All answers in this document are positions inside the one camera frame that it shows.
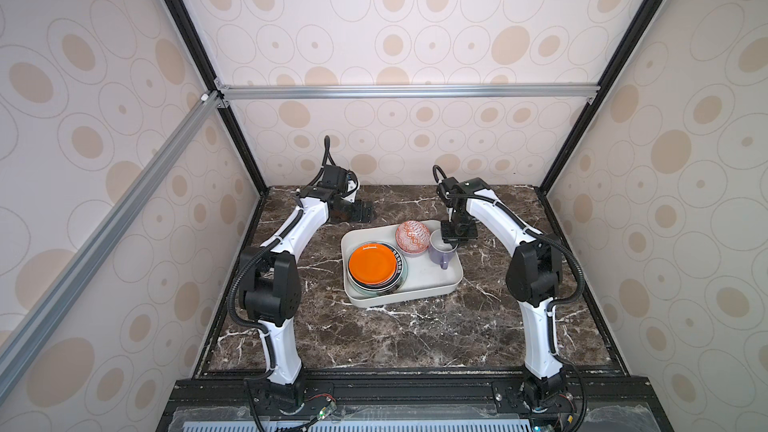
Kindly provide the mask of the purple mug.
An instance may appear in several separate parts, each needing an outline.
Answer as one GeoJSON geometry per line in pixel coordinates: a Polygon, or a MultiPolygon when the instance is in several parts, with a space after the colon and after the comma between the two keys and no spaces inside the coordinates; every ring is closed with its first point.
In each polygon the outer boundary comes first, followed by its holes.
{"type": "Polygon", "coordinates": [[[455,243],[445,242],[442,232],[435,230],[431,233],[428,254],[430,260],[442,270],[447,270],[456,254],[458,246],[455,243]]]}

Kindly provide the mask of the purple bowl patterned inside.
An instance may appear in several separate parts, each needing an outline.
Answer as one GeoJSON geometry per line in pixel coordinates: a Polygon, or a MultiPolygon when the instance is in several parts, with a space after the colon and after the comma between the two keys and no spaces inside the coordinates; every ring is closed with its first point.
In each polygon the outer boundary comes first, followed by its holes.
{"type": "Polygon", "coordinates": [[[406,255],[417,256],[426,252],[430,245],[431,232],[428,227],[416,220],[401,223],[395,230],[395,242],[406,255]]]}

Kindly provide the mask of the white plastic bin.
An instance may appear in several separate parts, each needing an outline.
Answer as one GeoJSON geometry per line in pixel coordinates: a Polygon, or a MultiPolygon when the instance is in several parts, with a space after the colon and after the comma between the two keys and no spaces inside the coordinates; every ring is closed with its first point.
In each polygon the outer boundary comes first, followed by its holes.
{"type": "Polygon", "coordinates": [[[409,256],[396,247],[395,230],[397,225],[353,230],[341,239],[341,252],[344,271],[344,290],[351,303],[359,308],[370,308],[387,304],[405,302],[441,296],[453,292],[463,279],[463,267],[457,255],[451,260],[447,270],[434,264],[427,252],[418,256],[409,256]],[[402,257],[402,273],[398,286],[382,293],[367,292],[355,285],[348,271],[348,261],[352,252],[359,246],[380,242],[389,245],[402,257]]]}

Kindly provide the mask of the orange bowl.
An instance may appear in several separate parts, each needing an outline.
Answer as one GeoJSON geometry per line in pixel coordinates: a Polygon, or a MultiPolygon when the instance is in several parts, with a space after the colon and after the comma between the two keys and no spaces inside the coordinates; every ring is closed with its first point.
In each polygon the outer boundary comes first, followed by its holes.
{"type": "Polygon", "coordinates": [[[397,258],[386,245],[364,244],[352,252],[348,271],[352,279],[363,286],[381,286],[395,276],[397,258]]]}

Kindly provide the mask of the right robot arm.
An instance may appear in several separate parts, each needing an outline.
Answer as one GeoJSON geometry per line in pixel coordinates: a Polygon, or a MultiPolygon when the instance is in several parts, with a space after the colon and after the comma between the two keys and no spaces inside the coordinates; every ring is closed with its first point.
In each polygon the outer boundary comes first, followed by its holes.
{"type": "Polygon", "coordinates": [[[458,246],[477,237],[483,224],[510,254],[505,278],[518,302],[525,334],[525,367],[539,381],[559,375],[563,368],[557,349],[555,308],[581,297],[583,269],[573,253],[552,235],[529,225],[480,178],[459,181],[435,165],[437,194],[447,208],[441,222],[442,242],[458,246]]]}

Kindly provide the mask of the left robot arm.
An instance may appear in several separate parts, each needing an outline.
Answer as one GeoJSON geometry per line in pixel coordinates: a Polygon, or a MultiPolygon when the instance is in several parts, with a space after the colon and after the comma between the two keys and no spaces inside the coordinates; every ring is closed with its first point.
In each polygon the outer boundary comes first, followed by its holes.
{"type": "Polygon", "coordinates": [[[288,386],[299,377],[302,362],[294,332],[302,298],[298,260],[326,223],[372,220],[372,204],[356,198],[359,187],[353,171],[322,166],[293,195],[295,206],[283,224],[261,245],[241,252],[226,307],[233,323],[258,332],[266,359],[261,380],[288,386]]]}

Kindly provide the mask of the horizontal aluminium rail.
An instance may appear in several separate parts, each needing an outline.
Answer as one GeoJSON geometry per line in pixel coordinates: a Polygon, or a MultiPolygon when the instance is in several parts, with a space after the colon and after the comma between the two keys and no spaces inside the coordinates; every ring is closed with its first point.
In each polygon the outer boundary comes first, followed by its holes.
{"type": "Polygon", "coordinates": [[[317,85],[223,86],[220,94],[232,100],[362,100],[521,97],[595,97],[595,83],[437,84],[437,85],[317,85]]]}

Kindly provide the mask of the black frame post left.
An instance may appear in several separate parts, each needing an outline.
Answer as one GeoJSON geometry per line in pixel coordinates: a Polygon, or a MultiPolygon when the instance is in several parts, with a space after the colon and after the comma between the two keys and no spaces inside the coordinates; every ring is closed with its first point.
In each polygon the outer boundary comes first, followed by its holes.
{"type": "MultiPolygon", "coordinates": [[[[184,0],[163,0],[163,2],[165,3],[172,21],[174,22],[206,90],[221,92],[222,88],[216,82],[218,76],[184,0]]],[[[256,164],[234,111],[230,105],[224,104],[218,107],[218,113],[245,166],[246,172],[256,188],[256,191],[261,196],[266,195],[269,191],[269,187],[266,185],[256,164]]]]}

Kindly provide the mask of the black frame post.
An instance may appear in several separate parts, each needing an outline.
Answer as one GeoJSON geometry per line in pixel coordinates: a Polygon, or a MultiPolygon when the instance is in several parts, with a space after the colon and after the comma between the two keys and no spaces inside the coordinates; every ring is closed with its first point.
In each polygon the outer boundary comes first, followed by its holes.
{"type": "Polygon", "coordinates": [[[538,192],[546,196],[564,170],[577,145],[587,132],[602,103],[607,99],[612,87],[635,52],[639,42],[659,12],[664,0],[642,0],[632,18],[629,27],[618,43],[618,47],[601,75],[595,97],[582,109],[580,115],[560,148],[554,162],[548,170],[538,192]]]}
{"type": "MultiPolygon", "coordinates": [[[[221,92],[222,88],[216,82],[218,76],[184,0],[163,0],[163,2],[165,3],[172,21],[174,22],[206,90],[221,92]]],[[[230,105],[224,104],[218,107],[218,113],[245,166],[246,172],[256,188],[256,191],[261,196],[266,195],[269,191],[269,187],[266,185],[256,164],[234,111],[230,105]]]]}

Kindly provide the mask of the black frame post right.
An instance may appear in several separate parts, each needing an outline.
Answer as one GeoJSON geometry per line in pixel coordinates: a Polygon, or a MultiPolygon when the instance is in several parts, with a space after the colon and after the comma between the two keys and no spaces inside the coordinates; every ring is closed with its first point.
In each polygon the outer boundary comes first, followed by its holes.
{"type": "Polygon", "coordinates": [[[538,192],[546,196],[564,170],[577,145],[587,132],[602,103],[607,99],[612,87],[635,52],[639,42],[659,12],[664,0],[642,0],[632,18],[629,27],[618,43],[618,47],[601,75],[595,97],[582,109],[580,115],[560,148],[554,162],[548,170],[538,192]]]}

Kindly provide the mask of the left diagonal aluminium rail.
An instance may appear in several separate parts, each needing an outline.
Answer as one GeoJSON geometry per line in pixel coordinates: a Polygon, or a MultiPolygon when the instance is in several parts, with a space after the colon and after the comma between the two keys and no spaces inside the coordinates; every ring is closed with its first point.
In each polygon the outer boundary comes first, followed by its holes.
{"type": "Polygon", "coordinates": [[[59,277],[3,346],[1,399],[5,401],[34,362],[55,329],[102,267],[126,230],[179,160],[203,123],[220,105],[223,94],[211,90],[186,115],[173,134],[141,170],[117,204],[73,255],[59,277]]]}

